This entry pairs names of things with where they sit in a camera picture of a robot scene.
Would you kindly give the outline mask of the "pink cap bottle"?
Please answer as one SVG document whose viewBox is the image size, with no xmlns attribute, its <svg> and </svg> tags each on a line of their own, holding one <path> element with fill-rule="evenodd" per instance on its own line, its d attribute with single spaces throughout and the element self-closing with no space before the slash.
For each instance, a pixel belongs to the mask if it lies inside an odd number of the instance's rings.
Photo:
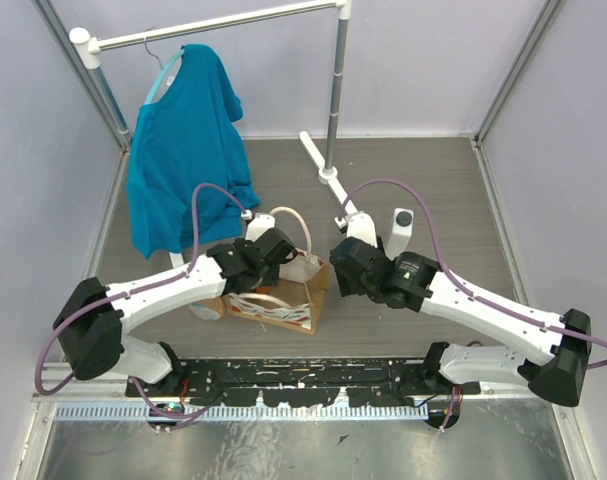
<svg viewBox="0 0 607 480">
<path fill-rule="evenodd" d="M 214 322 L 224 316 L 226 307 L 223 300 L 216 297 L 192 303 L 189 305 L 189 310 L 197 319 Z"/>
</svg>

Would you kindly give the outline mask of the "white bottle grey cap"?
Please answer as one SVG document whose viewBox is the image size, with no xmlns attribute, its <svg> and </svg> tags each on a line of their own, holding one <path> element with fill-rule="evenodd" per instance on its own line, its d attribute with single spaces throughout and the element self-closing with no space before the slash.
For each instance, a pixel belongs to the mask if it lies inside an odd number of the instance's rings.
<svg viewBox="0 0 607 480">
<path fill-rule="evenodd" d="M 396 208 L 392 215 L 389 237 L 384 251 L 391 260 L 405 252 L 412 238 L 414 212 L 409 209 Z"/>
</svg>

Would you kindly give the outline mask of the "white metal clothes rack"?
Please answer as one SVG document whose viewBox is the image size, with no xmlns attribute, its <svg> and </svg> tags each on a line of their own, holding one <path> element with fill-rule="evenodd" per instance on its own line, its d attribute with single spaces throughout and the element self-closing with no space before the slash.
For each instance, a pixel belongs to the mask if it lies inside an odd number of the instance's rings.
<svg viewBox="0 0 607 480">
<path fill-rule="evenodd" d="M 352 3 L 350 1 L 304 1 L 207 20 L 199 20 L 181 25 L 151 29 L 103 40 L 99 40 L 92 36 L 85 28 L 75 27 L 70 30 L 68 38 L 79 55 L 84 67 L 88 70 L 98 70 L 100 67 L 98 55 L 104 51 L 328 9 L 337 11 L 337 32 L 332 69 L 326 150 L 324 152 L 320 151 L 310 134 L 306 131 L 299 133 L 299 140 L 310 160 L 318 170 L 319 182 L 328 187 L 339 203 L 339 206 L 342 208 L 340 214 L 335 218 L 335 224 L 338 229 L 343 230 L 347 225 L 346 218 L 357 212 L 354 204 L 348 199 L 348 194 L 339 180 L 338 170 L 334 166 L 334 150 L 339 124 L 347 34 L 352 11 Z"/>
</svg>

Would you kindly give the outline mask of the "blue pump bottle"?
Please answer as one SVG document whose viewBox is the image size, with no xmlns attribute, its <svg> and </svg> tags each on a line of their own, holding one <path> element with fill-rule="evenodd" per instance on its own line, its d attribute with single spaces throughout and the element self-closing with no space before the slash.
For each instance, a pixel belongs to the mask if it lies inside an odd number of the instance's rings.
<svg viewBox="0 0 607 480">
<path fill-rule="evenodd" d="M 266 281 L 261 283 L 260 285 L 258 285 L 253 292 L 257 293 L 257 294 L 263 294 L 263 295 L 267 295 L 270 294 L 274 288 L 275 282 L 270 280 L 270 281 Z"/>
</svg>

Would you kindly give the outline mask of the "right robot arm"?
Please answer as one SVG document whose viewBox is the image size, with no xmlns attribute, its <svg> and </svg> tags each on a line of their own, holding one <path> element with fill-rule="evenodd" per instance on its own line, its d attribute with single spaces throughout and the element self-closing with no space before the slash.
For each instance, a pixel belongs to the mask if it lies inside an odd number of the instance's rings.
<svg viewBox="0 0 607 480">
<path fill-rule="evenodd" d="M 494 382 L 526 386 L 550 403 L 580 403 L 591 348 L 590 317 L 577 309 L 559 315 L 532 309 L 448 277 L 435 260 L 413 252 L 389 259 L 354 237 L 330 253 L 342 296 L 365 295 L 392 309 L 409 309 L 460 323 L 496 340 L 494 347 L 431 345 L 421 370 L 427 390 Z"/>
</svg>

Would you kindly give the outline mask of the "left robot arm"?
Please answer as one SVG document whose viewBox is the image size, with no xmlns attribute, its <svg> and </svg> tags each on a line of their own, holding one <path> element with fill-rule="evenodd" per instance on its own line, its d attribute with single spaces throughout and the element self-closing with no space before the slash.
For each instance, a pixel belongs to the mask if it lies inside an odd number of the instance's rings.
<svg viewBox="0 0 607 480">
<path fill-rule="evenodd" d="M 276 279 L 280 267 L 296 255 L 291 240 L 270 228 L 255 240 L 215 245 L 195 264 L 130 283 L 105 286 L 96 277 L 82 281 L 53 325 L 72 379 L 119 373 L 161 396 L 174 395 L 185 377 L 174 350 L 165 342 L 133 338 L 130 331 L 185 305 L 249 293 Z"/>
</svg>

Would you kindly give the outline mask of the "burlap canvas bag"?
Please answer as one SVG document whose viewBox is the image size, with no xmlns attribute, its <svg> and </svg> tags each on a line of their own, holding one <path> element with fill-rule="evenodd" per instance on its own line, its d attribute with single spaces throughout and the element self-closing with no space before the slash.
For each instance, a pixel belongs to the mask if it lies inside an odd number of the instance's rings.
<svg viewBox="0 0 607 480">
<path fill-rule="evenodd" d="M 328 289 L 329 267 L 313 253 L 312 237 L 304 218 L 286 206 L 275 207 L 267 214 L 275 218 L 278 213 L 287 213 L 299 222 L 306 246 L 296 248 L 294 260 L 280 266 L 278 280 L 270 294 L 230 293 L 222 300 L 232 316 L 312 335 Z"/>
</svg>

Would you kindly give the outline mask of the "teal t-shirt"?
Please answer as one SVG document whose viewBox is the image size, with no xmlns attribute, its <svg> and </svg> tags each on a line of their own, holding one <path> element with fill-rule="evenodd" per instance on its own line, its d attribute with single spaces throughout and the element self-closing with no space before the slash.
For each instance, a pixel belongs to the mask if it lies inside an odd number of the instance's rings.
<svg viewBox="0 0 607 480">
<path fill-rule="evenodd" d="M 144 258 L 237 237 L 240 213 L 260 200 L 243 141 L 243 117 L 219 56 L 183 47 L 173 83 L 138 114 L 126 192 L 131 238 Z"/>
</svg>

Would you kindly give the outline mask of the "light blue clothes hanger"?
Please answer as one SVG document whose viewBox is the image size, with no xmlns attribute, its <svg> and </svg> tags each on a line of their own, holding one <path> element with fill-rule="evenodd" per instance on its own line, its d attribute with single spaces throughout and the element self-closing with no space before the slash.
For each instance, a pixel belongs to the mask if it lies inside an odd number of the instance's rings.
<svg viewBox="0 0 607 480">
<path fill-rule="evenodd" d="M 176 54 L 174 54 L 165 64 L 162 65 L 162 68 L 157 75 L 156 79 L 151 85 L 151 88 L 146 96 L 145 105 L 151 104 L 154 100 L 154 97 L 161 86 L 162 82 L 168 77 L 168 74 L 174 64 L 183 56 L 184 49 L 181 48 Z"/>
</svg>

